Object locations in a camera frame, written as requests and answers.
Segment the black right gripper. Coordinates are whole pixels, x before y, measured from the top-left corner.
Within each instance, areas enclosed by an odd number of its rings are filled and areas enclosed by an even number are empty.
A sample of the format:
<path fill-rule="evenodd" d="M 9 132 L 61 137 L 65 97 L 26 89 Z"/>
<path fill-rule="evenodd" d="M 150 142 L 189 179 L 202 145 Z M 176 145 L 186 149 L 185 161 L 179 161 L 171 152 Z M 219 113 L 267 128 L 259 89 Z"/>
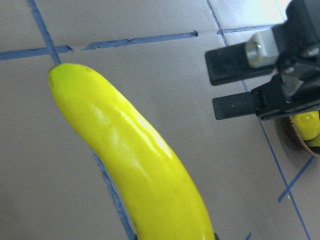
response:
<path fill-rule="evenodd" d="M 211 85 L 268 75 L 276 68 L 288 102 L 314 91 L 320 78 L 320 2 L 292 0 L 285 13 L 284 23 L 254 34 L 245 44 L 207 51 Z"/>

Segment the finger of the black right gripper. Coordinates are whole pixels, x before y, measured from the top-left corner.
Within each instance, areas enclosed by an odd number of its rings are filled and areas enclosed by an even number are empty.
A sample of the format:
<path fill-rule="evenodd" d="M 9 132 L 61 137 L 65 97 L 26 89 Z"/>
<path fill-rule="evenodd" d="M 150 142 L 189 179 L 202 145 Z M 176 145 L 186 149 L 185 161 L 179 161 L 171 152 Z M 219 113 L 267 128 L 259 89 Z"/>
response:
<path fill-rule="evenodd" d="M 212 99 L 217 120 L 256 115 L 261 120 L 280 119 L 320 109 L 320 76 L 303 80 L 276 74 L 250 92 Z"/>

